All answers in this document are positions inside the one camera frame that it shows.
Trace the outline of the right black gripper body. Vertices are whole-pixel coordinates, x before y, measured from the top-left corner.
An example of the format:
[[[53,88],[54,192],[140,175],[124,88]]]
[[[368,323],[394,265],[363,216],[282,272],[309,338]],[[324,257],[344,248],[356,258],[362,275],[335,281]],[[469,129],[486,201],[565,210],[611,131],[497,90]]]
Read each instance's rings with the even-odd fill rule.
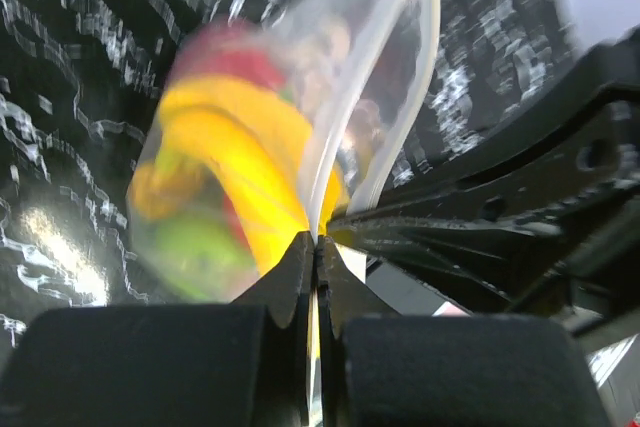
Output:
[[[472,150],[380,199],[505,196],[560,225],[543,242],[550,313],[577,337],[639,331],[639,38],[594,46]],[[379,228],[379,234],[518,234]]]

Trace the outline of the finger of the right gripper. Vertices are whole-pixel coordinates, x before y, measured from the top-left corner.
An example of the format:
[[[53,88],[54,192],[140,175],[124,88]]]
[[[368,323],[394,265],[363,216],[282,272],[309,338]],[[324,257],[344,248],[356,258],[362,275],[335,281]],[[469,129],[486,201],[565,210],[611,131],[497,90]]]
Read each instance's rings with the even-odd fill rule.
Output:
[[[496,230],[540,237],[560,234],[556,221],[542,218],[535,209],[523,209],[505,196],[443,196],[403,202],[391,199],[373,209],[332,220],[328,232],[362,232],[373,228]]]
[[[543,242],[519,234],[351,234],[349,245],[390,263],[473,313],[548,315]]]

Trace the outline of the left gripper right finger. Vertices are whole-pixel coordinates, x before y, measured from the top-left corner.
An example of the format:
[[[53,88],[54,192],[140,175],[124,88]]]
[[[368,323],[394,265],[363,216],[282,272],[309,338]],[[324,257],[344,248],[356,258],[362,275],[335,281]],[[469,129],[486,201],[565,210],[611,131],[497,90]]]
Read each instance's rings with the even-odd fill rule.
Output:
[[[328,426],[606,426],[581,349],[554,322],[400,316],[320,237],[315,259]]]

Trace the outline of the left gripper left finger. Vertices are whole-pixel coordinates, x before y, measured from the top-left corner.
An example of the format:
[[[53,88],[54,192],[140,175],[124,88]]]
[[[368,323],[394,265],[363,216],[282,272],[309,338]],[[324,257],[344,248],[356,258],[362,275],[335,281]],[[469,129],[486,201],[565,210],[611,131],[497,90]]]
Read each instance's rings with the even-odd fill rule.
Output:
[[[48,311],[1,375],[5,426],[305,426],[315,245],[229,304]]]

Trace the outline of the green apple toy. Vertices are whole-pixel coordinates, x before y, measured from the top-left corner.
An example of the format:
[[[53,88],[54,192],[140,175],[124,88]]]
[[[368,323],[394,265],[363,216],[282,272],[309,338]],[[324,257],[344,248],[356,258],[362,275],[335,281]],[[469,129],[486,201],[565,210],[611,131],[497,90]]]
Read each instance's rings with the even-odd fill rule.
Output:
[[[249,250],[207,218],[180,215],[158,223],[141,252],[167,286],[194,302],[230,302],[259,279]]]

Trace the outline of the yellow banana bunch toy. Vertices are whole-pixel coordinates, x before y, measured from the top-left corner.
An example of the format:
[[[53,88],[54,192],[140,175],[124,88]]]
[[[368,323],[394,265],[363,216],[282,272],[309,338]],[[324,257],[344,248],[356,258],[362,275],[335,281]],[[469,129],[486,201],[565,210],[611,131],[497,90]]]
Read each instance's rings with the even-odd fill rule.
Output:
[[[131,238],[141,250],[152,228],[176,216],[217,221],[253,255],[259,276],[301,232],[324,233],[349,198],[330,166],[317,219],[302,197],[310,179],[310,120],[289,93],[224,74],[175,83],[163,95],[128,190]]]

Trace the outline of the clear dotted zip top bag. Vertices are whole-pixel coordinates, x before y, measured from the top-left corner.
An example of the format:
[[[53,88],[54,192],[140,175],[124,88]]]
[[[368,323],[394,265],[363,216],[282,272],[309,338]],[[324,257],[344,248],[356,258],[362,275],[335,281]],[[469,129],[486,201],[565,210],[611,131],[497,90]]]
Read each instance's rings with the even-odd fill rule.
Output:
[[[440,0],[293,0],[254,25],[262,49],[286,76],[286,90],[310,120],[312,177],[302,197],[317,219],[330,166],[348,190],[339,212],[374,207],[423,104],[439,44]]]

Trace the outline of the red dragon fruit toy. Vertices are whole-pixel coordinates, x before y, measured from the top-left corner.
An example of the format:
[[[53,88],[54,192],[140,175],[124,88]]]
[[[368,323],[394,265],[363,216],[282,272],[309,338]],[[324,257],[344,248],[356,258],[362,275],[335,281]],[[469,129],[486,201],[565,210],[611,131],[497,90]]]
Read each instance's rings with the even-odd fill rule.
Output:
[[[262,49],[244,43],[254,32],[254,25],[246,22],[201,27],[181,45],[166,86],[187,78],[224,74],[281,91],[286,84],[284,73]]]

